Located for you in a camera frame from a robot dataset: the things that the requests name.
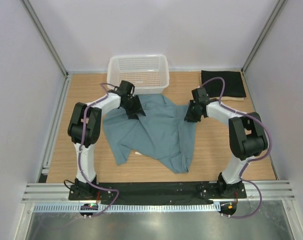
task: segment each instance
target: folded black fabric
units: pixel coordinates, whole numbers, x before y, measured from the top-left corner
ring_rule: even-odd
[[[245,98],[246,92],[239,71],[201,71],[201,84],[214,77],[222,77],[225,80],[223,96],[234,98]],[[213,80],[205,85],[210,98],[219,97],[222,92],[223,83]]]

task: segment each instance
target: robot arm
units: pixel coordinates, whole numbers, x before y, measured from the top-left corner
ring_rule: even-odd
[[[191,92],[193,100],[189,101],[186,121],[200,122],[201,117],[204,116],[204,118],[214,118],[229,128],[229,146],[232,157],[226,169],[219,174],[217,183],[222,196],[231,196],[242,182],[241,175],[248,162],[268,147],[263,127],[248,115],[259,121],[261,118],[257,112],[240,112],[239,114],[228,110],[228,107],[224,107],[217,99],[209,99],[203,87]]]
[[[106,115],[109,111],[111,111],[113,109],[119,108],[120,105],[121,105],[121,97],[118,94],[111,92],[111,93],[108,94],[108,96],[103,96],[102,98],[100,98],[100,99],[98,99],[94,102],[89,102],[89,103],[84,104],[82,106],[87,107],[88,105],[90,105],[92,103],[95,103],[95,102],[98,102],[98,103],[94,104],[91,107],[91,111],[89,113],[89,118],[88,118],[88,126],[89,126],[89,129],[90,129],[90,127],[91,127],[90,124],[92,122],[97,125],[95,130],[92,130],[92,131],[89,130],[89,132],[92,133],[91,135],[96,135],[96,137],[98,139],[99,134],[100,134],[100,126],[101,126],[102,116]],[[68,131],[68,132],[75,131],[75,129],[77,129],[76,125],[71,125],[70,131]],[[81,162],[82,169],[83,169],[84,173],[86,174],[87,178],[90,180],[90,182],[95,182],[96,179],[97,179],[95,168],[94,168],[94,150],[95,150],[95,145],[96,145],[96,143],[94,143],[94,142],[97,141],[95,139],[96,138],[94,137],[94,140],[90,142],[91,144],[88,145],[88,143],[86,142],[81,147],[81,155],[80,155],[80,162]],[[74,147],[76,149],[76,157],[78,157],[78,154],[79,154],[79,151],[80,151],[80,145],[81,145],[80,142],[81,142],[82,139],[80,138],[79,140],[80,141],[74,142]],[[77,161],[76,179],[80,182],[86,183],[86,180],[84,179],[84,177],[82,176],[82,174],[80,172],[80,168],[78,166],[78,161]]]
[[[119,87],[110,90],[107,95],[96,101],[89,103],[76,103],[71,120],[68,126],[68,135],[71,137],[76,149],[76,156],[79,156],[80,146],[83,137],[83,123],[86,121],[84,134],[84,143],[81,147],[80,164],[83,173],[91,183],[97,184],[97,176],[94,168],[94,150],[101,132],[102,116],[109,111],[122,107],[125,109],[129,119],[138,119],[137,114],[145,115],[138,96],[134,96],[135,86],[127,81],[122,81]],[[85,109],[87,110],[86,119],[84,119]],[[90,191],[90,186],[80,172],[77,161],[77,175],[75,179],[77,189]]]

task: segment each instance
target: wooden table surface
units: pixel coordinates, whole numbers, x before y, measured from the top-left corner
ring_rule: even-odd
[[[67,135],[70,118],[77,102],[92,102],[104,95],[100,83],[106,82],[106,74],[74,74],[64,107],[55,144],[47,183],[74,181],[77,173],[76,151]],[[177,105],[185,105],[192,99],[192,90],[200,85],[200,72],[171,72],[170,84],[163,94]],[[225,101],[225,104],[244,112],[254,108],[244,83],[247,97],[244,101]],[[212,118],[197,123],[194,157],[188,173],[173,173],[159,161],[131,152],[127,163],[117,165],[106,140],[103,127],[95,146],[94,165],[99,182],[187,182],[215,181],[232,153],[229,147],[227,126]],[[274,180],[269,158],[253,162],[243,177],[249,180]]]

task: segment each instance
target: black mounting plate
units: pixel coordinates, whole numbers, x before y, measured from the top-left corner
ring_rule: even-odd
[[[96,193],[93,192],[90,193],[89,191],[79,189],[76,185],[71,185],[68,200],[70,201],[96,200],[97,198]]]
[[[212,204],[211,199],[234,199],[235,196],[222,197],[219,193],[218,184],[209,181],[187,182],[101,182],[99,187],[106,189],[118,189],[119,196],[116,205],[204,205]],[[244,184],[241,183],[237,190],[238,199],[247,197]],[[100,191],[102,204],[110,204],[116,196],[115,192]],[[96,200],[84,198],[82,195],[69,193],[69,200]]]

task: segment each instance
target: perforated basket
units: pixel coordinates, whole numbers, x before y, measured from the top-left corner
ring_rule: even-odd
[[[170,84],[167,59],[164,55],[113,56],[107,83],[119,86],[122,80],[135,85],[135,94],[161,94]]]

